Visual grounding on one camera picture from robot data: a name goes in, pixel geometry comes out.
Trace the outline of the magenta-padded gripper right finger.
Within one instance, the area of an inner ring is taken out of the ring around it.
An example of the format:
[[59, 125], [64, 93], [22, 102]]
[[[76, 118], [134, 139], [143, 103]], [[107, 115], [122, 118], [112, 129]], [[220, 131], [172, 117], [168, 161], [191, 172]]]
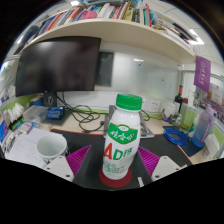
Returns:
[[181, 169], [168, 156], [157, 156], [142, 147], [138, 148], [141, 160], [152, 181], [157, 181]]

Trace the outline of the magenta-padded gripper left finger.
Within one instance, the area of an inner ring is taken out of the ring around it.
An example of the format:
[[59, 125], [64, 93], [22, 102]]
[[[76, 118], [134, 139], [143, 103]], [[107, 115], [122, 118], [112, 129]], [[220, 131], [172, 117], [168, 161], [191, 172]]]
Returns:
[[90, 145], [85, 146], [69, 154], [67, 157], [60, 155], [50, 162], [44, 170], [72, 182], [80, 170], [90, 148]]

